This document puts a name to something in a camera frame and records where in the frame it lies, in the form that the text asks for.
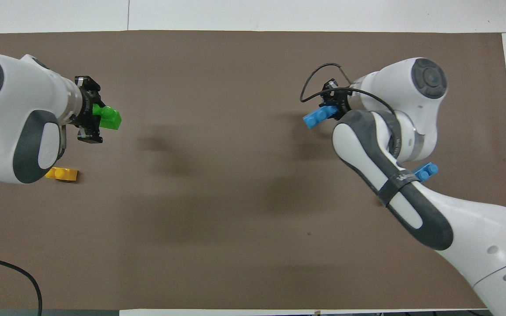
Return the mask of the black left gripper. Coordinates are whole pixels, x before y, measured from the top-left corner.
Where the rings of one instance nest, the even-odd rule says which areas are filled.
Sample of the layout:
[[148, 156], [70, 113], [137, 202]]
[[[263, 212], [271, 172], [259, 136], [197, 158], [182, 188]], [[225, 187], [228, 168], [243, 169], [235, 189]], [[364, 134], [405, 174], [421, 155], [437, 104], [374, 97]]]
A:
[[102, 105], [100, 85], [88, 75], [75, 76], [76, 86], [82, 94], [82, 108], [76, 116], [77, 140], [89, 144], [102, 144], [100, 118], [93, 114], [93, 105]]

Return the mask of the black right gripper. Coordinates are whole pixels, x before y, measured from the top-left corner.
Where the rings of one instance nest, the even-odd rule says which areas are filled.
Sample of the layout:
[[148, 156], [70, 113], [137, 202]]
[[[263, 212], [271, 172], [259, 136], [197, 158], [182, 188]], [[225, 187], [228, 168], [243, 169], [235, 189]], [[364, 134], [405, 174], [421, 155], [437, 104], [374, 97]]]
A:
[[332, 88], [339, 88], [339, 84], [335, 79], [330, 79], [323, 85], [321, 93], [322, 103], [319, 107], [326, 111], [327, 119], [339, 121], [351, 110], [347, 101], [350, 92], [347, 90], [323, 92]]

